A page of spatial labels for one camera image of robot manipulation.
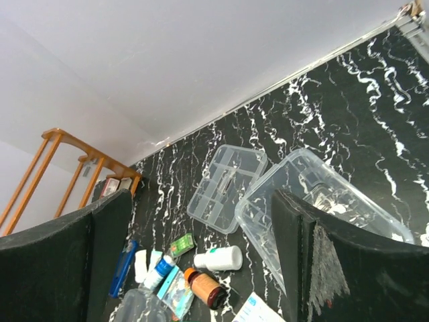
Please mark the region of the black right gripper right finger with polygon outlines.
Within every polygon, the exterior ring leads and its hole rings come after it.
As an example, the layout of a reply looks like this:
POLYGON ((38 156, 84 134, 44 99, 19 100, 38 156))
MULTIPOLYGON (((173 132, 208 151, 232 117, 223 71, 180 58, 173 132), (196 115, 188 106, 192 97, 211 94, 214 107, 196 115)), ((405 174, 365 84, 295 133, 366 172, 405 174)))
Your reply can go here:
POLYGON ((271 220, 289 321, 427 321, 428 248, 337 219, 284 190, 271 220))

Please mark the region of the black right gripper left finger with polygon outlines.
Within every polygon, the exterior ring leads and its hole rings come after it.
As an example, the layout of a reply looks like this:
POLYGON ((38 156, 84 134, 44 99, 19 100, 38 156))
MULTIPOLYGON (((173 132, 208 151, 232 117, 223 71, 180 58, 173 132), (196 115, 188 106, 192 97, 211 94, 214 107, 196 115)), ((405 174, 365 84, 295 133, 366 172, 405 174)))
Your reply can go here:
POLYGON ((1 238, 2 321, 100 321, 131 220, 120 190, 1 238))

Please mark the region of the white gauze pad packet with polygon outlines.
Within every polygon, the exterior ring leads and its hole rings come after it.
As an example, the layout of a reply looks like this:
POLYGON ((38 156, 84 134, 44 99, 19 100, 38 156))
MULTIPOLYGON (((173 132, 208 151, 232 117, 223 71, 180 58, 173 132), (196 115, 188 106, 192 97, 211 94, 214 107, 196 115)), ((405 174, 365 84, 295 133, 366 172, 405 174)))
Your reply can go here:
POLYGON ((232 322, 284 322, 284 320, 252 292, 232 322))

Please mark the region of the clear medicine kit box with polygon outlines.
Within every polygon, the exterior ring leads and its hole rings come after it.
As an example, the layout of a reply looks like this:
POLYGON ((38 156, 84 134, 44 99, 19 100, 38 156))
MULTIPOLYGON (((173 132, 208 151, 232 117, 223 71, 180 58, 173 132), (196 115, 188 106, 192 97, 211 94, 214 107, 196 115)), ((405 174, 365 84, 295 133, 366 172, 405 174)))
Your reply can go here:
POLYGON ((271 220, 271 198, 285 190, 316 208, 377 235, 408 244, 412 232, 310 150, 300 148, 274 164, 235 207, 235 217, 276 282, 284 285, 271 220))

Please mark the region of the white plastic bottle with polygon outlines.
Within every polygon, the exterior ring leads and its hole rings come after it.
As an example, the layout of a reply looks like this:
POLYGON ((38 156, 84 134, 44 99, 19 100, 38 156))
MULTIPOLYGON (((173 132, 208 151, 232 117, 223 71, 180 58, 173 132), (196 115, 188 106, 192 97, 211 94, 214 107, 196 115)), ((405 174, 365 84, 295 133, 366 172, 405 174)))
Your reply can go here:
POLYGON ((243 255, 238 246, 213 248, 194 257, 194 266, 210 271, 240 270, 243 255))

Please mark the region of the brown bottle orange cap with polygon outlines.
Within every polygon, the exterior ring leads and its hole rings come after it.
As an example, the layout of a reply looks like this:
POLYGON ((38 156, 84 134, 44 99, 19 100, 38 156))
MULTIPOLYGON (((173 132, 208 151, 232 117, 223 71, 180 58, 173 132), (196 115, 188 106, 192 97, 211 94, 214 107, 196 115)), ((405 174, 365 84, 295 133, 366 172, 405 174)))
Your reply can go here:
POLYGON ((227 298, 226 289, 206 273, 187 268, 184 277, 191 291, 211 310, 219 309, 227 298))

